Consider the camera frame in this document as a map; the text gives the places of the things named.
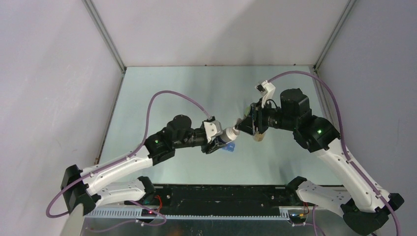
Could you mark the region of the blue pill organizer box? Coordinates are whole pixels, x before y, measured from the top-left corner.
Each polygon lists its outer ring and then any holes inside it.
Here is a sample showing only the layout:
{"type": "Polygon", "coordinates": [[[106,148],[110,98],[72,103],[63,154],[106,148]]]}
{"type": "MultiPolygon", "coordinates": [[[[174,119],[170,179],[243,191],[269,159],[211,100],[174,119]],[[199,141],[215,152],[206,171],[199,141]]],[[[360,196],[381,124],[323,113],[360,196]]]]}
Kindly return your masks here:
{"type": "Polygon", "coordinates": [[[236,147],[235,142],[230,142],[226,144],[222,149],[228,152],[234,152],[235,147],[236,147]]]}

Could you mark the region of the clear amber pill bottle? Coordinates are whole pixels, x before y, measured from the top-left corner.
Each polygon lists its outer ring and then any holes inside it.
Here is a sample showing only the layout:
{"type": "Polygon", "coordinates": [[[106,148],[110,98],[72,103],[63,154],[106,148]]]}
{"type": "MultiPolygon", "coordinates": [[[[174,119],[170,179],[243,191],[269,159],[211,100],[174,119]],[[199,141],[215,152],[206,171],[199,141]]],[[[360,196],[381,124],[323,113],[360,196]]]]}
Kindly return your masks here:
{"type": "Polygon", "coordinates": [[[253,140],[256,142],[261,142],[264,139],[265,135],[266,135],[266,132],[264,133],[256,132],[255,135],[253,136],[253,140]]]}

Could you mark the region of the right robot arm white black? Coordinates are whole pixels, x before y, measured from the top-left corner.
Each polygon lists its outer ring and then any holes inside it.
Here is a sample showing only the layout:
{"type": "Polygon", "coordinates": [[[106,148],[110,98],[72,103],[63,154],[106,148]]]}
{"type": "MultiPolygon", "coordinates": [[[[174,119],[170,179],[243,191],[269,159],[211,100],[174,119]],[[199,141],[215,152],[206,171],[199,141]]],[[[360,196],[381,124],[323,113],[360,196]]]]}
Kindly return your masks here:
{"type": "Polygon", "coordinates": [[[286,199],[294,206],[302,202],[325,208],[357,234],[367,236],[380,229],[404,203],[398,193],[383,189],[353,155],[342,146],[341,134],[325,118],[312,114],[309,98],[298,88],[280,94],[280,106],[252,103],[236,129],[249,135],[269,128],[292,132],[294,140],[321,159],[342,182],[344,191],[331,190],[296,177],[286,185],[286,199]]]}

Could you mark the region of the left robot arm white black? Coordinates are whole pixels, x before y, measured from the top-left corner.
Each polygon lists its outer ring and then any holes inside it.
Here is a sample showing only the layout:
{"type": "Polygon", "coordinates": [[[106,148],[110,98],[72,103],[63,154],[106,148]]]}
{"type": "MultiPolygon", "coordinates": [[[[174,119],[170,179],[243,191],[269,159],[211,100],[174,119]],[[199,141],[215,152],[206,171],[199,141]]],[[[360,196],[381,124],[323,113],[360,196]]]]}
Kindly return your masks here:
{"type": "Polygon", "coordinates": [[[162,130],[150,135],[136,153],[123,155],[114,164],[102,164],[80,169],[77,165],[66,168],[61,183],[63,198],[71,213],[82,204],[86,215],[100,205],[140,201],[149,205],[155,200],[155,189],[148,177],[138,177],[130,183],[119,183],[121,178],[155,166],[174,157],[179,148],[201,147],[210,154],[224,146],[224,133],[214,117],[204,120],[199,128],[192,128],[188,116],[177,115],[162,130]]]}

